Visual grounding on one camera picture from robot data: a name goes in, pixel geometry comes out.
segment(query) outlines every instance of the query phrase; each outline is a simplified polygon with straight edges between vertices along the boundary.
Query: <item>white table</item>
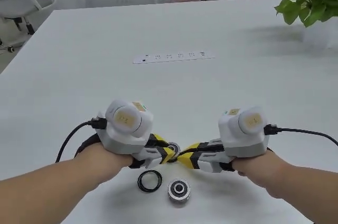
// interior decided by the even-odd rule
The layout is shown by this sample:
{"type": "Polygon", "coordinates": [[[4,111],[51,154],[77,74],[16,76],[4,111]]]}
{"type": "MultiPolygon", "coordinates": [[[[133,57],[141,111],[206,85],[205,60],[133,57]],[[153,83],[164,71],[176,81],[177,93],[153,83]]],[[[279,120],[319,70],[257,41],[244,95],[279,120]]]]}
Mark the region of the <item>white table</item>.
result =
{"type": "MultiPolygon", "coordinates": [[[[217,138],[225,109],[252,105],[264,107],[281,127],[338,137],[336,50],[306,51],[302,27],[276,17],[278,1],[54,11],[0,75],[0,179],[53,163],[68,133],[118,97],[142,100],[155,115],[154,131],[182,147],[217,138]],[[200,49],[217,58],[132,63],[142,54],[200,49]]],[[[79,131],[63,159],[92,133],[79,131]]],[[[293,164],[338,171],[338,149],[325,138],[284,133],[269,146],[293,164]]],[[[179,164],[157,169],[163,175],[157,192],[139,191],[143,170],[124,169],[64,223],[310,223],[235,173],[179,164]],[[192,188],[183,208],[167,198],[174,178],[192,188]]]]}

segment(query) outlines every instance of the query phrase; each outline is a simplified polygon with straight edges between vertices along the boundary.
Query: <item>power strip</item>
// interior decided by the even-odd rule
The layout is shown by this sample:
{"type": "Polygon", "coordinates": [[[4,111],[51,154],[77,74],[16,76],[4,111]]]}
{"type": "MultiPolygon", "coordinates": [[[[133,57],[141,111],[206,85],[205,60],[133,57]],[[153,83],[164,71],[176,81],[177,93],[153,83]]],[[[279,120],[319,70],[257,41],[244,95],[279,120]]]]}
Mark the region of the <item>power strip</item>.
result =
{"type": "Polygon", "coordinates": [[[134,60],[134,64],[159,63],[169,61],[214,59],[215,56],[205,51],[164,53],[155,55],[143,55],[134,60]]]}

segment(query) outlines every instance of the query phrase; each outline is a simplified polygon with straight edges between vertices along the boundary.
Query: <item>metal ring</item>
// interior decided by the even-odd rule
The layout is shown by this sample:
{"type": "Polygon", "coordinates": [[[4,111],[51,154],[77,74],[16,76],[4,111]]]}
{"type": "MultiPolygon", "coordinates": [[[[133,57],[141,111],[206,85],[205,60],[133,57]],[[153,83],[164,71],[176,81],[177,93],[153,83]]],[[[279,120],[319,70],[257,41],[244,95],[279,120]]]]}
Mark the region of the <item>metal ring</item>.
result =
{"type": "Polygon", "coordinates": [[[175,152],[175,155],[167,162],[172,163],[172,162],[176,162],[177,161],[177,157],[181,152],[181,148],[179,145],[177,145],[175,142],[168,142],[169,146],[168,148],[170,148],[172,151],[175,152]]]}
{"type": "Polygon", "coordinates": [[[185,203],[190,197],[190,186],[182,179],[175,179],[168,185],[168,195],[174,203],[185,203]]]}
{"type": "Polygon", "coordinates": [[[137,185],[138,185],[138,187],[140,188],[141,191],[148,192],[148,193],[155,192],[162,185],[162,175],[159,173],[159,171],[147,170],[147,171],[143,172],[141,175],[139,175],[139,177],[137,179],[137,185]],[[148,173],[154,173],[157,176],[158,180],[157,180],[157,186],[155,188],[152,188],[152,189],[145,188],[143,183],[142,183],[142,178],[144,177],[145,174],[148,174],[148,173]]]}

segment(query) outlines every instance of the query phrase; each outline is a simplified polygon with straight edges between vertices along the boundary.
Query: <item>bearing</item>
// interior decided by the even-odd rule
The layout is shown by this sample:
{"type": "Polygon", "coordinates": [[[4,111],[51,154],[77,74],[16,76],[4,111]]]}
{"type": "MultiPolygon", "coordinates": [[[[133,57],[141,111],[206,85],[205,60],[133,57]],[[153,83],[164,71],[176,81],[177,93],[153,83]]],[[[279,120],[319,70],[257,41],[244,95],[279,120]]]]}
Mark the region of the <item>bearing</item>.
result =
{"type": "Polygon", "coordinates": [[[183,179],[175,179],[168,185],[168,195],[174,203],[186,203],[190,197],[190,185],[183,179]]]}
{"type": "Polygon", "coordinates": [[[168,162],[169,163],[170,162],[175,162],[175,161],[177,161],[177,157],[178,157],[178,155],[181,152],[181,148],[175,142],[169,142],[168,144],[169,144],[168,148],[170,148],[172,151],[175,152],[175,155],[168,162]]]}

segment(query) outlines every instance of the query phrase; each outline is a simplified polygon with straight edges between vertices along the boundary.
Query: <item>human hand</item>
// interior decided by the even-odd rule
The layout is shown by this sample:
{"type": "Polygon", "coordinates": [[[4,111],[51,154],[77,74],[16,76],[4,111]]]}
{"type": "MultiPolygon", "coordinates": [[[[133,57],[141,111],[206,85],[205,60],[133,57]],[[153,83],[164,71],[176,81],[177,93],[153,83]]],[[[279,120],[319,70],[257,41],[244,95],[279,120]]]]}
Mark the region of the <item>human hand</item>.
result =
{"type": "Polygon", "coordinates": [[[278,184],[290,166],[272,151],[253,158],[237,158],[232,162],[232,167],[239,175],[246,176],[256,185],[265,188],[274,198],[278,198],[278,195],[273,185],[278,184]]]}
{"type": "Polygon", "coordinates": [[[116,176],[123,167],[130,166],[133,158],[131,155],[113,154],[101,143],[96,143],[85,148],[74,161],[78,162],[79,168],[90,172],[100,185],[116,176]]]}

